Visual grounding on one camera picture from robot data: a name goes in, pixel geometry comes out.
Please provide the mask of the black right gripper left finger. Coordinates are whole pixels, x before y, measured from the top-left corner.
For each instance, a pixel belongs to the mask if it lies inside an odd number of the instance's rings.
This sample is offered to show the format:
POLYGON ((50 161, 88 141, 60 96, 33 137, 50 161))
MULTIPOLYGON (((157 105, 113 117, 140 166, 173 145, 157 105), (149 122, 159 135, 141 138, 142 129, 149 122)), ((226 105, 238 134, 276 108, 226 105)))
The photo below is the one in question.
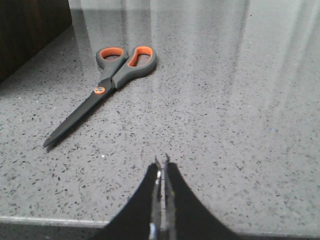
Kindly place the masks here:
POLYGON ((91 240, 159 240, 162 168, 157 159, 123 209, 91 240))

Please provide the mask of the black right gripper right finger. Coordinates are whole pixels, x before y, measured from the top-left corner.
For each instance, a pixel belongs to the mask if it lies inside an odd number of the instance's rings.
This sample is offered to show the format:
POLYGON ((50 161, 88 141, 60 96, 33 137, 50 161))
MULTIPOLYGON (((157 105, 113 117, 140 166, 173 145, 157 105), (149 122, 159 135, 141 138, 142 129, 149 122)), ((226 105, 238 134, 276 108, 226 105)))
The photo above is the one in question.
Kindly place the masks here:
POLYGON ((163 170, 166 233, 169 240, 240 239, 201 203, 168 155, 163 170))

